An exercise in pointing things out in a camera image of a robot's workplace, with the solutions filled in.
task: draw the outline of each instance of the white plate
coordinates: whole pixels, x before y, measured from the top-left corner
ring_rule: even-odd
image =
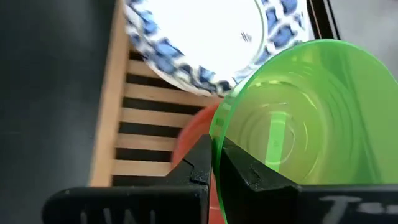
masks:
[[[126,31],[164,80],[223,96],[273,55],[308,40],[300,1],[127,0]]]

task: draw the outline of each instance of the transparent green bowl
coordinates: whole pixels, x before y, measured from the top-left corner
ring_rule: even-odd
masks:
[[[338,40],[287,49],[240,83],[210,128],[219,179],[225,137],[298,184],[398,183],[398,84]],[[221,193],[218,192],[222,207]]]

